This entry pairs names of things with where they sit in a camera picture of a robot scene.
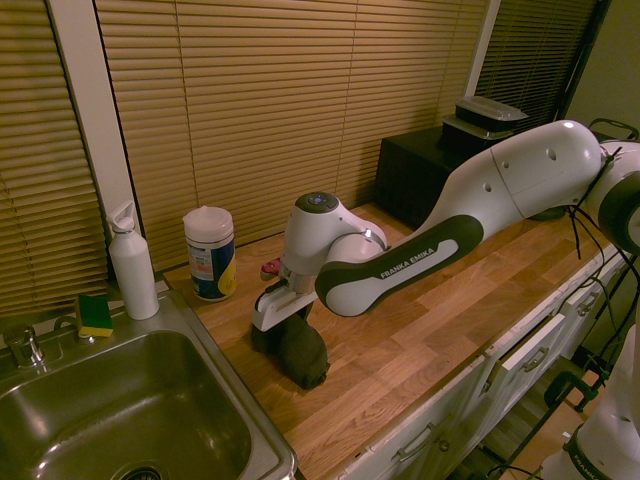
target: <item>wooden countertop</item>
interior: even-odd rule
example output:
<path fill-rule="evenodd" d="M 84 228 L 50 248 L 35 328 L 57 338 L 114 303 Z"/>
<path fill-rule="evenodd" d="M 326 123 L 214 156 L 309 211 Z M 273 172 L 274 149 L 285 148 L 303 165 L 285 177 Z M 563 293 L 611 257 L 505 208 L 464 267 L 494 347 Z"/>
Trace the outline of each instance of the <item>wooden countertop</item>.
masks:
<path fill-rule="evenodd" d="M 380 225 L 390 244 L 410 233 L 373 205 L 354 213 Z M 283 235 L 237 249 L 238 288 L 223 302 L 199 300 L 188 267 L 165 276 L 294 448 L 300 471 L 318 480 L 338 474 L 376 433 L 428 399 L 593 258 L 597 248 L 581 237 L 579 261 L 567 217 L 525 220 L 360 317 L 339 317 L 316 302 L 309 323 L 327 344 L 331 368 L 311 391 L 286 378 L 275 358 L 255 352 L 249 338 L 253 305 L 268 285 L 260 266 L 280 256 Z"/>

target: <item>stainless steel sink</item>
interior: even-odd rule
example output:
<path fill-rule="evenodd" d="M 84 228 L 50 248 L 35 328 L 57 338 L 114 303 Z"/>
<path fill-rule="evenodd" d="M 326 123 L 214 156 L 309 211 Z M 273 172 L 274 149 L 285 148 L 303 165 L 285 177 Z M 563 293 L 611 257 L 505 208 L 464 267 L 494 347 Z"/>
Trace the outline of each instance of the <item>stainless steel sink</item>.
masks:
<path fill-rule="evenodd" d="M 173 291 L 111 337 L 38 338 L 42 365 L 0 350 L 0 479 L 290 479 L 296 459 Z"/>

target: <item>sponge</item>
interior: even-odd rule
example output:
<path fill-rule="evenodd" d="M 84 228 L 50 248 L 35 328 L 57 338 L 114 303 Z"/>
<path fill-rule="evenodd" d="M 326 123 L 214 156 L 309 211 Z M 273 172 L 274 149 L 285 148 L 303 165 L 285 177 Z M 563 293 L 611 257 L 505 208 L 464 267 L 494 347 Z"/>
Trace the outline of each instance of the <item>sponge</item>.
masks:
<path fill-rule="evenodd" d="M 104 297 L 79 295 L 76 299 L 76 318 L 80 336 L 110 337 L 113 333 L 109 304 Z"/>

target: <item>bottle cap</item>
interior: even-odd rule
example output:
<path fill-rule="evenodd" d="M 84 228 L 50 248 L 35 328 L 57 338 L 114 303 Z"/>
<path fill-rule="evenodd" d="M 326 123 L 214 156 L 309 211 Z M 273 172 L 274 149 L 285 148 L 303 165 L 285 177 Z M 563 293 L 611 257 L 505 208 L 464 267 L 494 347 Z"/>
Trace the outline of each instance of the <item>bottle cap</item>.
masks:
<path fill-rule="evenodd" d="M 128 200 L 107 215 L 107 222 L 114 233 L 127 233 L 136 228 L 133 212 L 133 201 Z"/>

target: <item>red object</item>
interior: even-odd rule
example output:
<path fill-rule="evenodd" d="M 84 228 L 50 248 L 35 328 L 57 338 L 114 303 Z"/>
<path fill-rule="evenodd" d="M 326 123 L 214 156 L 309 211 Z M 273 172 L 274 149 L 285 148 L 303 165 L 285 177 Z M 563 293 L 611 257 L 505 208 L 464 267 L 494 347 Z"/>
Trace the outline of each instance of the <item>red object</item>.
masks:
<path fill-rule="evenodd" d="M 277 277 L 278 273 L 280 273 L 280 259 L 276 258 L 275 260 L 271 260 L 270 262 L 265 263 L 260 268 L 260 277 L 263 280 L 271 280 L 273 277 Z"/>

